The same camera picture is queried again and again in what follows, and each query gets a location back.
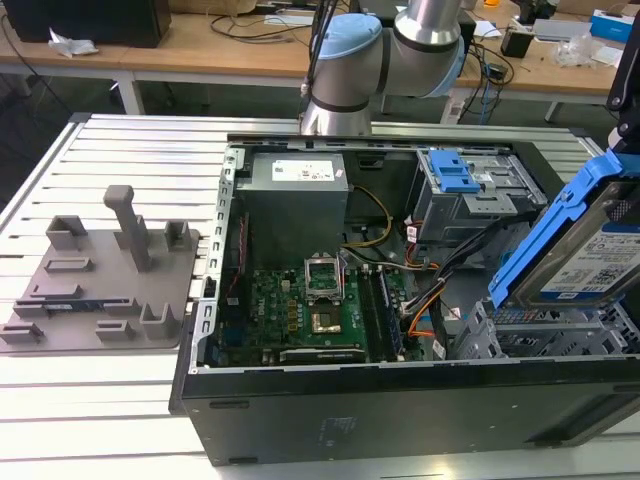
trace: white label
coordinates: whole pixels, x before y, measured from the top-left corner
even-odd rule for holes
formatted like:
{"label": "white label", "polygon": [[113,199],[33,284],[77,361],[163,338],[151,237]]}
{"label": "white label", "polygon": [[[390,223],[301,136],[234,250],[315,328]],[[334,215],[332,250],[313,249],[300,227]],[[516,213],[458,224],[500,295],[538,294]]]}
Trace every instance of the white label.
{"label": "white label", "polygon": [[479,183],[493,182],[491,175],[489,175],[488,173],[474,173],[473,175],[471,175],[471,177],[473,177],[473,179]]}
{"label": "white label", "polygon": [[331,160],[277,160],[273,162],[274,182],[333,182]]}
{"label": "white label", "polygon": [[437,340],[433,341],[433,353],[435,353],[440,360],[444,360],[446,356],[446,351],[440,342]]}
{"label": "white label", "polygon": [[[640,264],[640,235],[598,232],[542,292],[604,293]],[[577,295],[559,296],[571,299]]]}
{"label": "white label", "polygon": [[418,229],[416,227],[407,227],[407,240],[410,243],[418,241]]}
{"label": "white label", "polygon": [[73,307],[68,304],[60,305],[45,305],[47,310],[73,310]]}

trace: workbench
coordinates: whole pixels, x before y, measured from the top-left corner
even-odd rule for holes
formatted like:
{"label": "workbench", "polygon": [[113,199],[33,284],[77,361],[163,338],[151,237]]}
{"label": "workbench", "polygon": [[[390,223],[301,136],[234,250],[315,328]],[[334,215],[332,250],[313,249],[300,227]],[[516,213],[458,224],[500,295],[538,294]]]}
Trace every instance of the workbench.
{"label": "workbench", "polygon": [[[476,20],[484,18],[506,27],[518,7],[504,1],[498,8],[485,8],[478,2],[474,11]],[[238,42],[211,31],[213,16],[174,14],[171,28],[155,49],[98,45],[100,53],[68,59],[57,54],[47,44],[22,43],[9,29],[13,44],[24,58],[42,76],[104,78],[118,82],[126,113],[144,114],[138,88],[139,81],[185,82],[199,84],[260,85],[300,88],[307,72],[310,31],[291,34],[290,42],[253,45]],[[260,17],[242,17],[238,23],[247,25]],[[557,19],[586,20],[587,17],[557,14]],[[259,22],[234,33],[249,35],[281,30],[281,25]],[[501,40],[485,39],[488,48],[498,50]],[[611,88],[616,69],[598,65],[589,68],[561,68],[550,60],[552,45],[533,41],[527,57],[510,59],[515,67],[513,81],[504,89],[505,99],[537,100],[560,103],[604,104]],[[0,72],[27,75],[29,69],[22,64],[7,40],[0,35]],[[441,123],[457,123],[461,105],[473,95],[480,81],[476,60],[469,57],[449,101]],[[384,111],[389,110],[385,101]]]}
{"label": "workbench", "polygon": [[[479,140],[490,132],[495,139],[532,141],[565,181],[601,153],[592,140],[575,137],[566,129],[375,123],[373,131],[425,140]],[[0,215],[0,322],[8,321],[13,301],[23,293],[45,252],[49,242],[44,232],[54,215],[79,215],[87,228],[117,228],[113,212],[102,204],[110,184],[134,187],[136,212],[144,215],[148,228],[177,218],[200,231],[190,289],[191,297],[198,296],[228,132],[293,134],[296,124],[265,119],[76,116]],[[576,449],[214,470],[190,421],[168,413],[176,357],[175,350],[0,357],[0,478],[571,476],[576,480],[598,473],[615,472],[619,474],[615,478],[640,475],[639,415]],[[427,405],[425,414],[430,414]]]}

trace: hard drive label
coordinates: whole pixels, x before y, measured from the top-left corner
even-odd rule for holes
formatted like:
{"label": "hard drive label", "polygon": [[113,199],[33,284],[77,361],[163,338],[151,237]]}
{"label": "hard drive label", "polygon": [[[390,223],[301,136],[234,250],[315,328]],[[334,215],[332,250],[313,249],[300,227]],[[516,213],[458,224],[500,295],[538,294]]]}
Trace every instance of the hard drive label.
{"label": "hard drive label", "polygon": [[605,293],[640,265],[640,234],[599,231],[542,288],[570,299]]}

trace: green circuit board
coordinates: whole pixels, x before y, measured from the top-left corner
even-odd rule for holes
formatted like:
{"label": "green circuit board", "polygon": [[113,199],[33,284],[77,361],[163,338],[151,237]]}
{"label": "green circuit board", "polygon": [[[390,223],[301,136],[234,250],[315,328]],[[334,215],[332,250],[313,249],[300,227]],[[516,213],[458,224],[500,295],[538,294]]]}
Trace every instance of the green circuit board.
{"label": "green circuit board", "polygon": [[[369,360],[365,318],[360,305],[356,269],[344,275],[343,298],[339,305],[330,301],[309,304],[304,269],[256,270],[251,277],[249,321],[244,327],[225,327],[220,341],[226,352],[225,364],[265,364],[265,350],[296,348],[360,349]],[[333,269],[314,271],[312,288],[335,287]],[[406,298],[404,279],[399,271],[386,272],[392,300]]]}
{"label": "green circuit board", "polygon": [[[342,305],[335,307],[340,310],[339,333],[323,334],[312,331],[312,308],[307,305],[305,298],[304,278],[303,269],[254,272],[251,292],[253,328],[250,328],[249,338],[256,339],[259,345],[342,345],[355,346],[366,351],[366,335],[355,274],[348,275]],[[323,279],[322,274],[314,274],[312,279],[314,288],[330,288],[335,285],[333,279]],[[283,291],[283,281],[290,282],[288,292]]]}

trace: white paper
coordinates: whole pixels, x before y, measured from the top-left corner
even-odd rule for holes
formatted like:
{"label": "white paper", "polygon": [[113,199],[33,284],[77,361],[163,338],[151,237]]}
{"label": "white paper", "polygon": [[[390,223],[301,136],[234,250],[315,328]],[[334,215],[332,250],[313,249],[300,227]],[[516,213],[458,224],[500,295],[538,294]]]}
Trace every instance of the white paper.
{"label": "white paper", "polygon": [[476,22],[476,29],[473,32],[473,35],[476,37],[491,38],[501,37],[502,33],[496,29],[496,26],[493,23],[487,20],[480,20]]}
{"label": "white paper", "polygon": [[264,23],[267,25],[311,25],[313,17],[303,15],[266,15]]}
{"label": "white paper", "polygon": [[91,40],[72,40],[58,35],[52,29],[49,29],[49,34],[51,35],[49,46],[67,58],[74,55],[89,55],[99,51]]}
{"label": "white paper", "polygon": [[619,48],[607,46],[600,47],[600,49],[598,49],[596,53],[591,55],[591,58],[593,58],[597,62],[618,68],[618,65],[620,65],[620,60],[622,59],[622,50],[620,50]]}

